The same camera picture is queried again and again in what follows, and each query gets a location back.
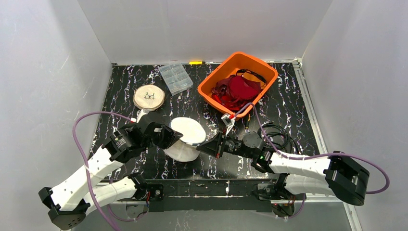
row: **orange plastic container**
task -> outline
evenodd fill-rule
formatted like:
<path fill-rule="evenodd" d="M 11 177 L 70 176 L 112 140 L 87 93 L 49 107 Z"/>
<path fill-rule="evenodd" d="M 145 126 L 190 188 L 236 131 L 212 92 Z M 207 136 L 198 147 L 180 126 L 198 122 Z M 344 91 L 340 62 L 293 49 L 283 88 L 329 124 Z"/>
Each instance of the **orange plastic container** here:
<path fill-rule="evenodd" d="M 240 69 L 248 69 L 256 72 L 262 75 L 267 81 L 266 86 L 262 89 L 261 93 L 254 99 L 254 101 L 252 101 L 254 104 L 256 104 L 262 98 L 262 96 L 267 92 L 272 83 L 278 77 L 278 72 L 264 61 L 244 52 L 235 52 L 220 66 L 218 66 L 206 79 L 204 79 L 203 82 L 200 83 L 198 86 L 198 92 L 204 97 L 205 101 L 220 112 L 229 113 L 231 115 L 235 114 L 211 98 L 211 89 L 217 85 L 218 81 L 228 78 L 230 75 L 235 75 Z M 261 86 L 264 84 L 253 75 L 245 73 L 244 77 L 252 81 L 260 82 Z M 252 106 L 247 107 L 244 112 L 237 115 L 237 119 L 244 117 L 251 109 Z"/>

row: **round white object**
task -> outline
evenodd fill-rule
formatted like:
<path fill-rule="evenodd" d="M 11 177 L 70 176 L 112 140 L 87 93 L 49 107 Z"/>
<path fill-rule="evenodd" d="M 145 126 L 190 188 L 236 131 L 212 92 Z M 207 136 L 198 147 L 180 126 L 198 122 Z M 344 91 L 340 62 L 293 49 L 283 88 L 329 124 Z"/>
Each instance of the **round white object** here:
<path fill-rule="evenodd" d="M 170 127 L 183 136 L 170 148 L 164 150 L 166 155 L 180 162 L 197 159 L 200 151 L 197 151 L 196 145 L 204 142 L 206 137 L 200 123 L 191 118 L 177 117 L 170 122 Z"/>
<path fill-rule="evenodd" d="M 133 102 L 139 109 L 154 111 L 165 101 L 165 92 L 153 84 L 144 85 L 135 91 Z"/>
<path fill-rule="evenodd" d="M 197 145 L 205 141 L 205 130 L 197 120 L 177 117 L 170 122 L 170 127 L 183 134 L 180 140 L 184 143 Z"/>

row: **plastic compartment box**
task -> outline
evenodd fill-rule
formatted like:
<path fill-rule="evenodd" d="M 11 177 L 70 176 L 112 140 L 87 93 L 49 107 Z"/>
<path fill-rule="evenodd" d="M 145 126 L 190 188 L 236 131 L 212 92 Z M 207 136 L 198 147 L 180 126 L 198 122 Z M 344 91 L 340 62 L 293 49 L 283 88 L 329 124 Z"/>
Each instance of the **plastic compartment box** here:
<path fill-rule="evenodd" d="M 262 89 L 261 93 L 252 101 L 254 104 L 256 104 L 262 98 L 272 83 L 278 78 L 278 72 L 264 61 L 244 52 L 235 52 L 200 83 L 198 86 L 199 94 L 204 97 L 205 101 L 220 112 L 229 113 L 231 115 L 235 114 L 211 98 L 211 89 L 216 86 L 218 81 L 228 78 L 230 75 L 236 74 L 236 72 L 240 69 L 248 69 L 256 72 L 262 75 L 267 81 L 267 84 Z M 244 75 L 244 77 L 252 81 L 260 82 L 260 80 L 253 75 Z M 247 107 L 244 112 L 237 115 L 237 119 L 244 117 L 250 110 L 252 110 L 252 106 Z"/>
<path fill-rule="evenodd" d="M 178 94 L 192 87 L 192 80 L 180 63 L 172 63 L 159 67 L 171 95 Z"/>

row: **black marble surface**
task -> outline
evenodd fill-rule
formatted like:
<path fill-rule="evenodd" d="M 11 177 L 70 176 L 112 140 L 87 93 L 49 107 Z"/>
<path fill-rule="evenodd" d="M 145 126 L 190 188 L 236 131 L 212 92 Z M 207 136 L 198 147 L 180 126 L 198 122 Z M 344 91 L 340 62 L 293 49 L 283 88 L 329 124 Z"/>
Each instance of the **black marble surface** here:
<path fill-rule="evenodd" d="M 134 91 L 143 85 L 154 84 L 166 93 L 164 104 L 156 110 L 163 115 L 167 123 L 171 119 L 184 116 L 200 122 L 207 132 L 207 138 L 215 135 L 219 128 L 224 128 L 222 114 L 208 105 L 197 91 L 197 86 L 218 65 L 184 65 L 193 80 L 193 88 L 171 96 L 166 84 L 161 79 L 156 65 L 115 66 L 103 103 L 103 111 L 112 111 L 129 117 L 137 117 L 139 109 L 134 105 Z M 298 143 L 301 152 L 307 155 L 319 154 L 303 98 L 298 87 L 292 63 L 271 64 L 278 71 L 278 79 L 272 84 L 267 94 L 256 105 L 262 123 L 273 121 L 285 127 Z M 255 117 L 251 117 L 249 130 L 258 129 Z M 109 115 L 101 115 L 91 154 L 125 120 Z M 242 138 L 245 133 L 243 120 L 239 120 L 233 132 Z M 165 155 L 163 150 L 151 148 L 130 160 L 112 175 L 118 180 L 124 175 L 140 172 L 146 179 L 268 179 L 250 166 L 251 160 L 224 154 L 215 159 L 204 153 L 192 162 L 181 163 Z"/>

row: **yellow object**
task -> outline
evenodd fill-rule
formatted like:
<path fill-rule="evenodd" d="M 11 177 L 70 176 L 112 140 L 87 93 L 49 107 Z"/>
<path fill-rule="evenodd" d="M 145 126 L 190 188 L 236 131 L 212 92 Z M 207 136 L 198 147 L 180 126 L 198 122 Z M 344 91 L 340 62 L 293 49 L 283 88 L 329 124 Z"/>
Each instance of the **yellow object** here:
<path fill-rule="evenodd" d="M 203 63 L 204 63 L 203 61 L 192 61 L 192 62 L 189 62 L 190 65 L 200 65 L 200 64 L 203 64 Z"/>

